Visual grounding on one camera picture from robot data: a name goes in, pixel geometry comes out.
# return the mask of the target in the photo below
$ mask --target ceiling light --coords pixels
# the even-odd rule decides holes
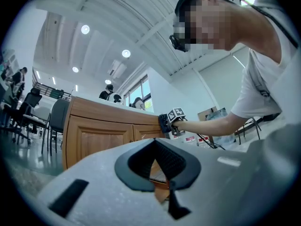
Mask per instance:
[[[255,0],[246,0],[248,3],[253,4],[255,2]],[[248,6],[248,4],[244,1],[240,1],[240,5],[241,6]]]
[[[77,67],[73,67],[72,68],[73,72],[77,73],[79,71],[79,69]]]
[[[124,58],[129,58],[131,56],[131,52],[128,51],[127,49],[125,49],[125,50],[122,51],[122,56]]]
[[[89,28],[88,25],[82,26],[81,32],[82,32],[83,34],[87,34],[89,31],[90,31],[90,28]]]

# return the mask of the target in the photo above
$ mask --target gray floor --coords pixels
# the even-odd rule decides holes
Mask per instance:
[[[284,125],[285,121],[282,115],[273,121],[261,122],[259,124],[261,139]],[[58,151],[55,153],[55,144],[53,143],[52,156],[50,156],[47,152],[47,144],[45,144],[42,155],[41,137],[31,134],[31,138],[32,144],[30,146],[27,146],[26,140],[20,145],[16,145],[12,143],[10,134],[0,133],[1,152],[11,177],[20,190],[36,196],[47,183],[62,173],[62,151],[59,142],[57,145]],[[241,134],[241,145],[238,143],[237,136],[237,142],[228,147],[228,150],[246,152],[250,143],[255,140],[258,140],[258,136],[255,128],[252,128],[246,132],[246,137]]]

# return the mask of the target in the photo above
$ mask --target round ceiling light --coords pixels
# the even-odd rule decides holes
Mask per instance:
[[[77,67],[72,67],[73,72],[77,73],[79,69]]]
[[[128,51],[127,49],[125,49],[125,50],[122,51],[122,56],[124,58],[129,58],[131,56],[131,52]]]
[[[82,32],[83,34],[87,34],[89,31],[90,31],[90,28],[89,28],[88,25],[82,26],[81,32]]]

